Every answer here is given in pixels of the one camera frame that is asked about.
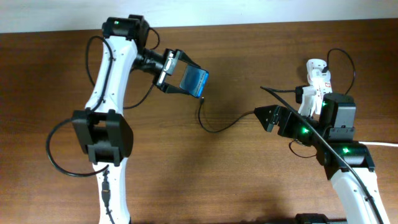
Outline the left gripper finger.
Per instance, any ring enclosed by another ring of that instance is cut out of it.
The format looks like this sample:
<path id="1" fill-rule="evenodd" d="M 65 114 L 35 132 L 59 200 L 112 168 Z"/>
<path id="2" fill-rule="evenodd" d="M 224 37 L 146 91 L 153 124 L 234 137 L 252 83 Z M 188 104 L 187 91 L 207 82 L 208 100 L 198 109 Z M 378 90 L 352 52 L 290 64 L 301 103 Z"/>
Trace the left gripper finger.
<path id="1" fill-rule="evenodd" d="M 163 83 L 162 86 L 161 86 L 161 90 L 164 93 L 170 93 L 170 94 L 178 93 L 178 94 L 189 95 L 189 92 L 187 90 L 184 90 L 184 89 L 182 89 L 180 87 L 177 87 L 177 86 L 173 86 L 173 85 L 168 84 L 168 83 Z"/>
<path id="2" fill-rule="evenodd" d="M 180 55 L 179 55 L 178 59 L 180 61 L 183 61 L 186 64 L 189 64 L 196 68 L 201 68 L 201 66 L 199 66 L 199 64 L 195 63 L 184 51 L 180 51 Z"/>

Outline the blue screen smartphone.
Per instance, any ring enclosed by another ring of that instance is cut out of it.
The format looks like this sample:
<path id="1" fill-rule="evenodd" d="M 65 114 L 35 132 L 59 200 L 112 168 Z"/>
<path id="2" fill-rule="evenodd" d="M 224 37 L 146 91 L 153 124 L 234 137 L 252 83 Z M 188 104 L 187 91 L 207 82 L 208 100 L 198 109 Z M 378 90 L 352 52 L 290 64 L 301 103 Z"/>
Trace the blue screen smartphone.
<path id="1" fill-rule="evenodd" d="M 208 71 L 187 65 L 180 82 L 180 88 L 185 90 L 189 95 L 200 98 L 208 77 Z"/>

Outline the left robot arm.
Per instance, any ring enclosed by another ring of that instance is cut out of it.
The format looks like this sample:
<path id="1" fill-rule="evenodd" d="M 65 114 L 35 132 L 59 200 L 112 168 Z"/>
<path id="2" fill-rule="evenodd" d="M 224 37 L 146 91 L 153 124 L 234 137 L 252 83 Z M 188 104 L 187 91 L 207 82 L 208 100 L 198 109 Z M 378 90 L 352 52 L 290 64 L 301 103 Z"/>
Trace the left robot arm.
<path id="1" fill-rule="evenodd" d="M 124 94 L 132 70 L 154 76 L 164 93 L 201 97 L 208 72 L 182 50 L 158 54 L 146 48 L 150 31 L 143 16 L 110 17 L 102 25 L 103 56 L 90 99 L 76 110 L 72 124 L 82 151 L 94 168 L 99 188 L 100 223 L 131 223 L 127 207 L 126 167 L 134 135 L 124 119 Z"/>

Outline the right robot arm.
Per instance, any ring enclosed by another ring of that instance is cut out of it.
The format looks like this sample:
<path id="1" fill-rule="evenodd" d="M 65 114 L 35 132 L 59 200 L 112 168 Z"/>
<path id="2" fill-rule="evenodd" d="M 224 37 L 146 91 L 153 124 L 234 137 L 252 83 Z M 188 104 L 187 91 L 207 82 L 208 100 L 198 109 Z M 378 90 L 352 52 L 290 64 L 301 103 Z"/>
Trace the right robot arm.
<path id="1" fill-rule="evenodd" d="M 257 107 L 267 131 L 313 146 L 317 161 L 343 206 L 347 223 L 389 223 L 377 185 L 375 164 L 364 144 L 354 140 L 356 105 L 351 96 L 327 93 L 317 121 L 298 114 L 287 102 Z"/>

